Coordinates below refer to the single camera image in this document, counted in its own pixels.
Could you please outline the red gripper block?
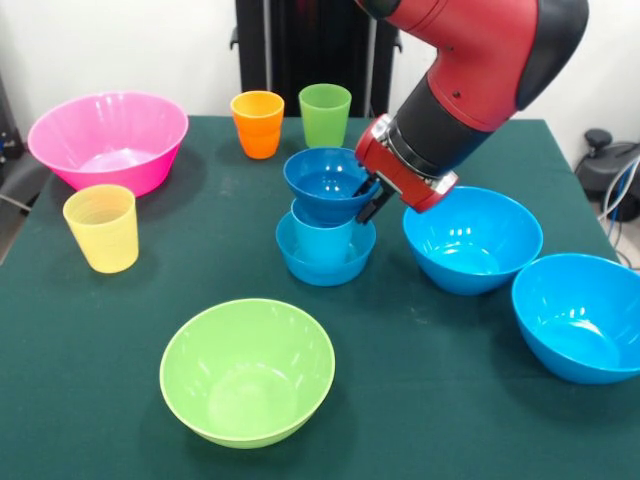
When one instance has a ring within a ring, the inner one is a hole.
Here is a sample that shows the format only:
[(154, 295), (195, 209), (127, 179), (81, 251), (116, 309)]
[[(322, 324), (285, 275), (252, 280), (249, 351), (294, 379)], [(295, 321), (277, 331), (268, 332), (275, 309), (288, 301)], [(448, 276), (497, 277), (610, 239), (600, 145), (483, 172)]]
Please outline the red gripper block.
[(379, 184), (382, 187), (380, 195), (372, 198), (356, 215), (359, 224), (368, 223), (395, 193), (407, 206), (422, 213), (446, 197), (458, 182), (455, 172), (432, 179), (408, 165), (394, 150), (393, 127), (391, 116), (383, 114), (372, 122), (357, 143), (355, 157), (368, 177), (352, 197), (372, 195)]

